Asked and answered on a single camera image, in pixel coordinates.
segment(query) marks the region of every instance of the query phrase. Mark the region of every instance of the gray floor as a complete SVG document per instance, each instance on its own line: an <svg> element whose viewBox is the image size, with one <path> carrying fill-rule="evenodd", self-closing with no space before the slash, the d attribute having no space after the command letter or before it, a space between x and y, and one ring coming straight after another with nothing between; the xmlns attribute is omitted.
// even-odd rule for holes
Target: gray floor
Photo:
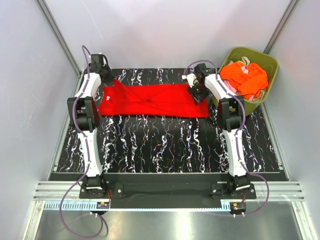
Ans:
<svg viewBox="0 0 320 240"><path fill-rule="evenodd" d="M248 202L247 212L259 207ZM84 211L64 211L71 223ZM209 212L107 212L108 225L96 240L301 240L293 208L289 202L269 202L254 216L221 217ZM100 229L100 221L86 216L70 228L78 234L93 235ZM45 210L42 214L37 240L75 240L67 230L61 230L59 212Z"/></svg>

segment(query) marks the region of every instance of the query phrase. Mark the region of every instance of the metal post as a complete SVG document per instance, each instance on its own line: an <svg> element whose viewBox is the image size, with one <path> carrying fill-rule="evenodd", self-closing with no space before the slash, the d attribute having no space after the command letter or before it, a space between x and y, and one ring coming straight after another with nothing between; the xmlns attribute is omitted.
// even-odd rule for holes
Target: metal post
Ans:
<svg viewBox="0 0 320 240"><path fill-rule="evenodd" d="M291 14L295 10L299 1L300 0L291 0L290 3L288 4L288 6L286 7L278 25L276 26L269 42L267 43L267 45L263 51L265 54L269 54L271 52L272 48L274 47L276 41L278 40L282 30L284 29L286 23L288 22Z"/></svg>
<svg viewBox="0 0 320 240"><path fill-rule="evenodd" d="M36 3L38 4L40 10L42 11L47 23L49 24L54 36L56 37L58 43L60 44L66 58L68 59L69 63L71 64L73 70L75 71L77 76L80 76L81 74L81 70L74 58L74 56L72 55L69 47L66 44L65 39L63 38L57 24L56 21L54 19L54 17L52 16L45 0L35 0Z"/></svg>

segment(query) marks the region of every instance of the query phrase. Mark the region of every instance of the folded red garment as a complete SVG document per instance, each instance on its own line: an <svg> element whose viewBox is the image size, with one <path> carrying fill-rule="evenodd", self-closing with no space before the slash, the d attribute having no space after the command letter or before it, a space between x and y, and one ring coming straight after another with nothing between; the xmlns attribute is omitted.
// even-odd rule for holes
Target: folded red garment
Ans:
<svg viewBox="0 0 320 240"><path fill-rule="evenodd" d="M124 86L115 80L113 86L103 88L99 112L102 116L144 114L183 118L208 117L207 101L196 105L187 88L187 84Z"/></svg>

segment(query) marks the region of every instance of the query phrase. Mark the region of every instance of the olive green basket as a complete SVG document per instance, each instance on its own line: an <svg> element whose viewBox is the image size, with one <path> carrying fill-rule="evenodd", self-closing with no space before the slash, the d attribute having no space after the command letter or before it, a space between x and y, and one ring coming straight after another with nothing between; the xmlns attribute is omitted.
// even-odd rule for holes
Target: olive green basket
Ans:
<svg viewBox="0 0 320 240"><path fill-rule="evenodd" d="M258 52L246 47L235 47L231 50L231 52L225 59L224 63L220 68L220 71L224 66L228 65L230 61L240 61L241 57L247 57L250 60L250 63L258 64L263 70L265 70L268 76L268 87L266 89L266 93L263 99L260 101L248 101L246 99L244 100L245 115L248 116L252 114L255 111L255 109L268 98L269 92L277 75L279 63L272 56L269 56L262 52ZM218 106L218 101L214 96L213 102L216 106Z"/></svg>

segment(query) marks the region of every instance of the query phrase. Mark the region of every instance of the yellow-green bin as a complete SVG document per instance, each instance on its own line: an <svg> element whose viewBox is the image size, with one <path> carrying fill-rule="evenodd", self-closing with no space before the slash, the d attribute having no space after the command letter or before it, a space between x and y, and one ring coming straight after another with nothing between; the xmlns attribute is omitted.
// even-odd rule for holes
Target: yellow-green bin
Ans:
<svg viewBox="0 0 320 240"><path fill-rule="evenodd" d="M241 57L247 57L250 60L250 63L258 64L263 70L265 70L268 76L268 87L263 99L260 101L248 101L246 99L244 100L245 115L248 116L255 111L256 107L258 107L267 99L271 87L274 83L279 68L279 63L272 56L264 54L262 52L255 51L247 47L235 47L231 50L231 52L223 62L220 71L224 66L228 65L230 61L240 61ZM218 101L214 96L213 102L216 106L218 106Z"/></svg>

